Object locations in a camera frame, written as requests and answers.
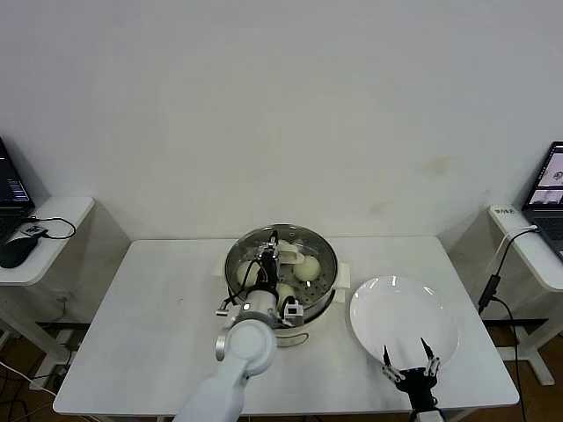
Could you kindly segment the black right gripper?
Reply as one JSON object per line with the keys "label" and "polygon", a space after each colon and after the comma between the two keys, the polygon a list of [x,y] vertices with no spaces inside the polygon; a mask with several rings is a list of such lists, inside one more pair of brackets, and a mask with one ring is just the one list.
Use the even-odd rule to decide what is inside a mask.
{"label": "black right gripper", "polygon": [[408,395],[414,411],[432,411],[436,409],[437,400],[432,394],[432,388],[437,384],[436,374],[441,365],[440,357],[435,355],[433,349],[424,340],[420,339],[428,362],[426,367],[415,367],[399,371],[391,364],[388,349],[384,346],[383,372],[401,392]]}

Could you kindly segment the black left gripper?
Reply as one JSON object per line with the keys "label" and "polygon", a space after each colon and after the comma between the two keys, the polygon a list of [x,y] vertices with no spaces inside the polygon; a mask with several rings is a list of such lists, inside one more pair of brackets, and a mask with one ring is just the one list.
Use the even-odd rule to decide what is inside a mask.
{"label": "black left gripper", "polygon": [[278,230],[274,229],[269,237],[268,244],[259,247],[258,259],[264,274],[262,281],[259,282],[259,288],[270,293],[277,292],[276,288],[279,282],[278,246],[279,234]]}

